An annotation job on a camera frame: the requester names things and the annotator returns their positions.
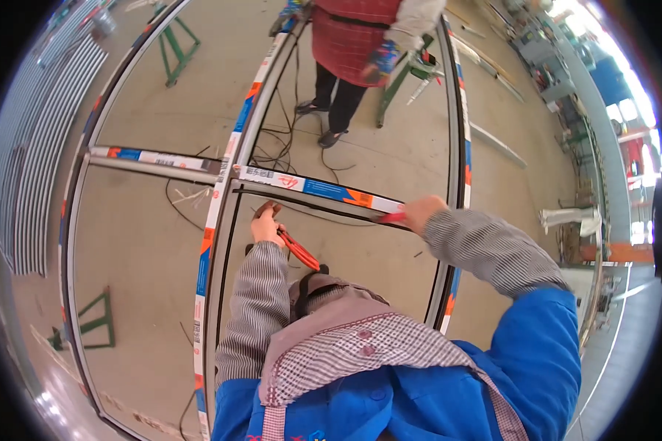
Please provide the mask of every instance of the black pants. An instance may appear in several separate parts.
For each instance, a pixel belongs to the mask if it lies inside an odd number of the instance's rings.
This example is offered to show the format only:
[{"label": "black pants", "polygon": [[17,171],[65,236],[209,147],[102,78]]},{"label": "black pants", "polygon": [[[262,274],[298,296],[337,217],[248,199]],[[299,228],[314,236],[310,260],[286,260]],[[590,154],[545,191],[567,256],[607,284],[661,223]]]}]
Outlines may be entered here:
[{"label": "black pants", "polygon": [[[331,92],[338,80],[336,97],[331,103]],[[353,114],[361,104],[367,87],[356,86],[348,81],[336,78],[324,66],[316,64],[316,98],[312,101],[317,107],[329,107],[329,130],[332,133],[343,133],[353,118]]]}]

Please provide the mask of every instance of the blue jacket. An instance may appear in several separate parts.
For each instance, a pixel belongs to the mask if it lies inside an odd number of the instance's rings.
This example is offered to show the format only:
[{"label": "blue jacket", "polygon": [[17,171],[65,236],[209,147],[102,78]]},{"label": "blue jacket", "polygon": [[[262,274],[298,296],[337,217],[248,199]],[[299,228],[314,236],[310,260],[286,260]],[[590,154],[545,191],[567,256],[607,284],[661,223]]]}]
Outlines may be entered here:
[{"label": "blue jacket", "polygon": [[[531,441],[565,436],[581,385],[574,295],[538,288],[501,318],[491,348],[455,343],[485,370]],[[259,380],[228,380],[216,394],[211,439],[260,441]],[[289,441],[501,440],[484,383],[465,367],[384,366],[308,392],[287,407]]]}]

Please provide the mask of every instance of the worker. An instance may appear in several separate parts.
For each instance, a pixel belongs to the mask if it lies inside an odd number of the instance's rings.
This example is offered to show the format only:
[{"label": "worker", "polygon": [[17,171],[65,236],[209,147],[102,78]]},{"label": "worker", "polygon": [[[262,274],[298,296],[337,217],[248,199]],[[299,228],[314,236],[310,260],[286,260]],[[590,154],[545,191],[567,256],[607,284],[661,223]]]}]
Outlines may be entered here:
[{"label": "worker", "polygon": [[212,440],[563,439],[581,383],[576,302],[527,234],[438,196],[405,206],[437,259],[513,300],[481,351],[357,284],[313,272],[288,287],[279,208],[257,211],[234,283]]},{"label": "worker", "polygon": [[[322,148],[347,133],[368,87],[385,84],[403,51],[420,49],[446,0],[314,0],[311,50],[316,59],[316,97],[296,108],[299,115],[329,112]],[[303,0],[287,0],[281,18],[300,15]],[[331,92],[338,82],[332,102]]]}]

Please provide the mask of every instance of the colorful glove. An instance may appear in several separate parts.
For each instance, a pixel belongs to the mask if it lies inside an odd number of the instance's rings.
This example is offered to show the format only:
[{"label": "colorful glove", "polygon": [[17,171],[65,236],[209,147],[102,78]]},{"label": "colorful glove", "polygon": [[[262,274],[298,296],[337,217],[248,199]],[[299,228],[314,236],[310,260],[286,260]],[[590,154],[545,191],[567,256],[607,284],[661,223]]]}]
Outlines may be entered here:
[{"label": "colorful glove", "polygon": [[362,72],[363,79],[370,84],[383,84],[392,73],[398,58],[397,43],[393,40],[385,40],[368,56],[368,63]]},{"label": "colorful glove", "polygon": [[301,13],[304,5],[301,0],[287,0],[287,5],[284,6],[282,12],[280,12],[281,18],[289,18],[292,15]]}]

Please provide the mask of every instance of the striped sleeve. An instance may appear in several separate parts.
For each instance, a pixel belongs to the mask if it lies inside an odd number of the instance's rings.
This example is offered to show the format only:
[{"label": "striped sleeve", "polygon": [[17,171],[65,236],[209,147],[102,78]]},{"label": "striped sleeve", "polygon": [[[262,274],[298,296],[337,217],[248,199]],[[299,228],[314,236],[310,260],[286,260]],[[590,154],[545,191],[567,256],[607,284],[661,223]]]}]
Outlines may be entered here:
[{"label": "striped sleeve", "polygon": [[547,252],[498,217],[470,209],[443,210],[429,218],[423,237],[434,257],[513,299],[538,287],[570,290]]},{"label": "striped sleeve", "polygon": [[227,380],[260,378],[270,337],[289,324],[287,262],[274,242],[256,243],[238,270],[231,318],[216,350],[216,390]]}]

